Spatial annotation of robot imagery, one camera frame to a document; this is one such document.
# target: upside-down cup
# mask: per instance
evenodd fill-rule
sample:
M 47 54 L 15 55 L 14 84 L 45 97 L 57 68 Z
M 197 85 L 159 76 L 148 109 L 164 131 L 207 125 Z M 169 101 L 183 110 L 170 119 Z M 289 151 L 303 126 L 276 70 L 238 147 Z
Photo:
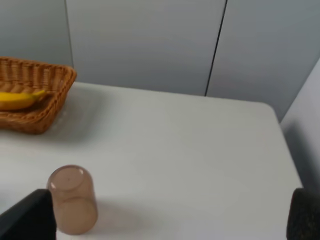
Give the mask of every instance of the upside-down cup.
M 80 235 L 92 229 L 98 219 L 94 184 L 81 166 L 66 165 L 55 170 L 47 187 L 52 195 L 57 228 L 68 235 Z

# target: yellow banana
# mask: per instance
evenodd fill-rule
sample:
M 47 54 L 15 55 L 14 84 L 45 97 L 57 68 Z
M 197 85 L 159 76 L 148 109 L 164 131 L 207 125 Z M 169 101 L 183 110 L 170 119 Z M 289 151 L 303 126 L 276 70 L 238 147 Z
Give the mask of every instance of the yellow banana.
M 36 93 L 10 93 L 0 92 L 0 111 L 19 110 L 31 107 L 46 91 L 41 90 Z

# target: gray wall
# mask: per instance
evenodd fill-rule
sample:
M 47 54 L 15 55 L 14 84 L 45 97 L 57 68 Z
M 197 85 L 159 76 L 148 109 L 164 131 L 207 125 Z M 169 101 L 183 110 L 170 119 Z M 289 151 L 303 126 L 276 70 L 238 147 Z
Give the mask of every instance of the gray wall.
M 320 191 L 320 60 L 281 122 L 303 185 Z
M 66 0 L 81 82 L 204 95 L 225 0 Z
M 319 0 L 229 0 L 207 95 L 267 103 L 281 120 L 319 56 Z
M 64 0 L 1 0 L 0 56 L 72 65 Z

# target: wicker basket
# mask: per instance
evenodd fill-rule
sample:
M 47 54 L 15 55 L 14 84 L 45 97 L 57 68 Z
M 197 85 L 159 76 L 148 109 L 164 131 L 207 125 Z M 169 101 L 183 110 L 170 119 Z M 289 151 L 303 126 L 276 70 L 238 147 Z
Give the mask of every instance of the wicker basket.
M 46 97 L 32 107 L 0 111 L 0 128 L 27 134 L 44 133 L 64 105 L 76 76 L 69 66 L 0 57 L 0 92 L 47 91 Z

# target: table top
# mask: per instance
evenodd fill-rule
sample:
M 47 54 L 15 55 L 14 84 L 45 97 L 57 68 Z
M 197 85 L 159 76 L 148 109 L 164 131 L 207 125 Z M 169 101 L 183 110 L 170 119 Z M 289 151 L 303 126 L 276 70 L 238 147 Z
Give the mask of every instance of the table top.
M 61 166 L 91 173 L 98 222 L 58 240 L 283 240 L 301 186 L 263 103 L 75 83 L 48 132 L 1 135 L 1 212 Z

